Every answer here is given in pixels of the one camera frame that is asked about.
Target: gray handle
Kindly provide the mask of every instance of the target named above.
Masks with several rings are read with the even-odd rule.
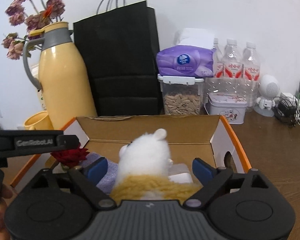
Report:
[[[39,39],[28,41],[23,47],[23,66],[25,67],[25,71],[29,80],[38,90],[42,90],[42,85],[40,84],[39,80],[31,74],[27,53],[29,47],[42,44],[43,42],[44,42],[44,38],[39,38]]]

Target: yellow mug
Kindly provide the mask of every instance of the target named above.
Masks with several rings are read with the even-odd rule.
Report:
[[[23,126],[26,130],[54,130],[47,111],[42,111],[29,117]]]

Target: white plush head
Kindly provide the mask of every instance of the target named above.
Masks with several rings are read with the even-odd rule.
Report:
[[[153,134],[144,134],[119,152],[118,173],[115,185],[127,175],[168,176],[171,166],[170,149],[165,140],[167,131],[158,129]]]

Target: human hand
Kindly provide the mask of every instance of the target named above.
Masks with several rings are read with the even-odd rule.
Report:
[[[10,240],[10,234],[3,222],[4,213],[7,209],[7,204],[3,200],[3,198],[12,198],[12,195],[13,195],[12,191],[7,186],[2,185],[1,188],[2,198],[0,199],[0,240]]]

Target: yellow thermos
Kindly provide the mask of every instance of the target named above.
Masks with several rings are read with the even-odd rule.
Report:
[[[43,34],[27,42],[23,63],[31,83],[42,90],[47,112],[54,129],[61,129],[73,117],[97,116],[84,61],[72,43],[67,22],[56,22],[30,36]],[[38,79],[33,77],[27,60],[29,47],[42,44]]]

